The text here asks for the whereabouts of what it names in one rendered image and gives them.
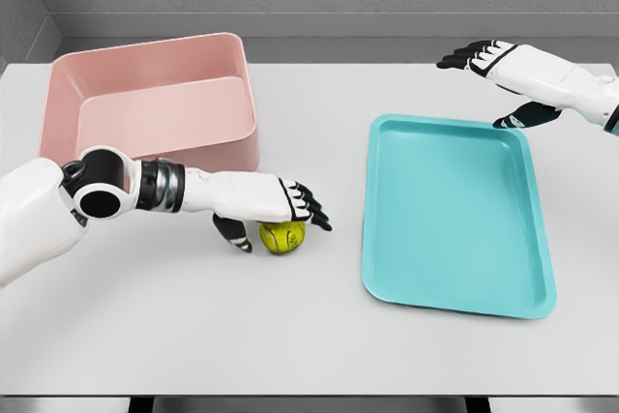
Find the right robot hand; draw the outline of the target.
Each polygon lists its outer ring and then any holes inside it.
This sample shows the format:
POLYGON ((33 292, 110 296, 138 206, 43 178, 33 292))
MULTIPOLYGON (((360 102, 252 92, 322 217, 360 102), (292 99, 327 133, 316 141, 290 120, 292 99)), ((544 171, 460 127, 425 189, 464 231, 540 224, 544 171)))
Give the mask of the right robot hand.
POLYGON ((531 45, 481 40, 442 57, 436 67, 471 72, 529 99, 495 120, 495 129, 540 126, 556 120, 575 103, 575 91, 567 78, 576 65, 531 45))

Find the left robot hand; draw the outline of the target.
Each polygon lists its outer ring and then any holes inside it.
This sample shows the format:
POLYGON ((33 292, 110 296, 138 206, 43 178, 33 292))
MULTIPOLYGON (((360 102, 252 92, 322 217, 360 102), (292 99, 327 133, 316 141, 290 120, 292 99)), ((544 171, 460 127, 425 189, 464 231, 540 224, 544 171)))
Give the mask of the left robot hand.
POLYGON ((310 189, 298 181, 274 174, 222 172, 212 175, 213 223, 221 236, 237 249, 250 253, 247 221, 282 223, 300 221, 330 231, 329 217, 310 189))

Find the yellow-green tennis ball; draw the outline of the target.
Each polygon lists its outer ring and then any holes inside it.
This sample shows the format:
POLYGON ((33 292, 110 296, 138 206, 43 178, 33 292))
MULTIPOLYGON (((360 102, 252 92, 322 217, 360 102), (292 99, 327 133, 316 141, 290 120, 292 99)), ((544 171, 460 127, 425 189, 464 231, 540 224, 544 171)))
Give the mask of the yellow-green tennis ball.
POLYGON ((263 222, 259 236, 265 248, 273 254, 286 254, 299 248, 306 237, 306 225, 301 221, 263 222))

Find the pink plastic basket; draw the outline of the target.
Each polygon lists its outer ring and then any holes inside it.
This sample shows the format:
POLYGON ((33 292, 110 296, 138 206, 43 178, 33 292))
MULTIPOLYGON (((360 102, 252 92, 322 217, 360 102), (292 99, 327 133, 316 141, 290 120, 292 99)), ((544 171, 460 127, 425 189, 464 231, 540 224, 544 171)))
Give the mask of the pink plastic basket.
POLYGON ((257 118, 242 40, 216 33, 56 59, 38 154, 64 164, 99 145, 208 172, 256 170, 257 118))

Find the blue plastic tray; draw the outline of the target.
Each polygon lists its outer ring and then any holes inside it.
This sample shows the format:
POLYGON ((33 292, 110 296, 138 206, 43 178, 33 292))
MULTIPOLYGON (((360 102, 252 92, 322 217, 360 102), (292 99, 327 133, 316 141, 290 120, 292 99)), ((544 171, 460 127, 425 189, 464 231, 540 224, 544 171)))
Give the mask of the blue plastic tray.
POLYGON ((525 135, 471 121, 376 118, 361 277, 387 303, 549 316, 557 293, 525 135))

